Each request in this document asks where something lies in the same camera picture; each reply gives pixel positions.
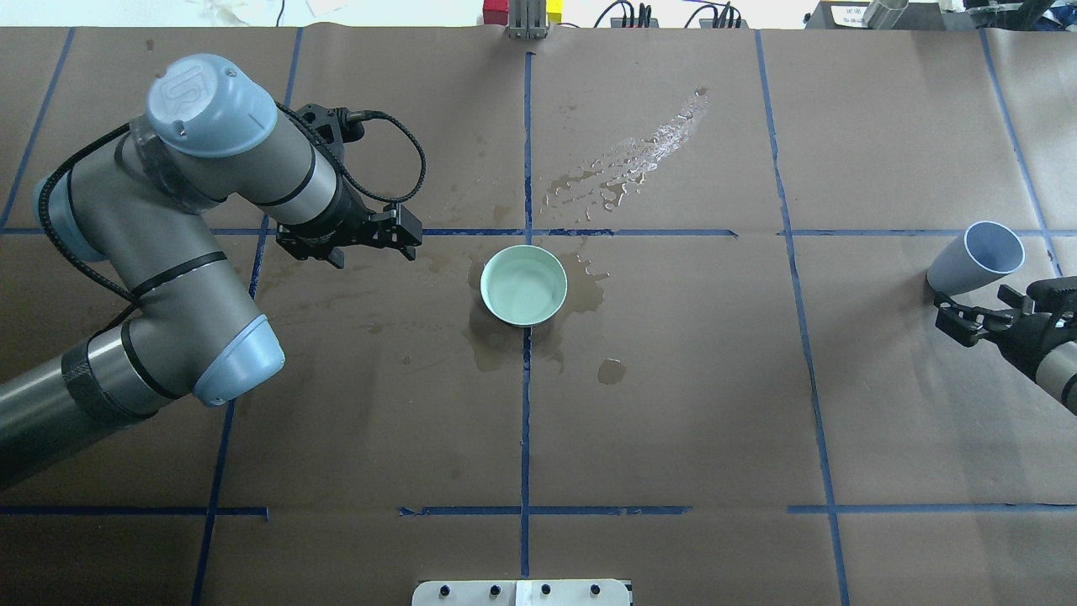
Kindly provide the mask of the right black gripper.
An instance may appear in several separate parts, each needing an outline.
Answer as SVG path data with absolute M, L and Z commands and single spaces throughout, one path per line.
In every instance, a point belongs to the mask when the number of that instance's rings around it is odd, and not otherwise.
M 1074 277 L 1034 281 L 1026 293 L 1002 284 L 997 299 L 1008 307 L 999 313 L 962 306 L 946 293 L 935 292 L 934 326 L 963 348 L 973 348 L 981 340 L 995 344 L 1001 357 L 1034 380 L 1050 352 L 1074 341 L 1075 292 Z M 1007 321 L 1001 315 L 1007 315 Z

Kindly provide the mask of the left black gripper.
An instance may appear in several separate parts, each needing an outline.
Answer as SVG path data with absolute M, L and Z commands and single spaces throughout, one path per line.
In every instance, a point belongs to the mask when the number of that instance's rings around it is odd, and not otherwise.
M 358 183 L 346 168 L 345 145 L 361 141 L 364 124 L 384 119 L 396 125 L 396 118 L 379 110 L 350 110 L 319 104 L 300 107 L 300 111 L 278 104 L 282 114 L 307 138 L 313 158 L 310 177 L 306 178 L 292 203 L 310 189 L 319 163 L 324 163 L 332 177 L 326 206 L 311 219 L 286 222 L 277 219 L 276 243 L 296 260 L 327 260 L 335 268 L 345 266 L 342 246 L 373 246 L 396 250 L 406 260 L 418 258 L 423 227 L 419 219 L 395 196 L 374 194 Z

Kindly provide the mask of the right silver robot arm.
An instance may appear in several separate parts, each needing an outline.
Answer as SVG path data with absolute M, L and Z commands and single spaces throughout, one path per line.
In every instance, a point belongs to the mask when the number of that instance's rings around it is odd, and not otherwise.
M 965 348 L 992 342 L 1001 357 L 1076 413 L 1076 277 L 1043 279 L 1020 293 L 1003 284 L 1001 310 L 962 306 L 935 292 L 935 327 Z

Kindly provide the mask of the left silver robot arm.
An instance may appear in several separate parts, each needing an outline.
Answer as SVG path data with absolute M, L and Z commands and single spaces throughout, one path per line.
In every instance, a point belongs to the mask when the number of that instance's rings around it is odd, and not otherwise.
M 342 164 L 380 111 L 293 111 L 230 59 L 177 59 L 146 110 L 40 183 L 39 226 L 78 272 L 127 308 L 54 360 L 3 385 L 3 488 L 195 396 L 219 406 L 284 367 L 268 318 L 204 221 L 232 195 L 276 222 L 297 260 L 342 268 L 342 248 L 416 257 L 410 194 L 378 197 Z

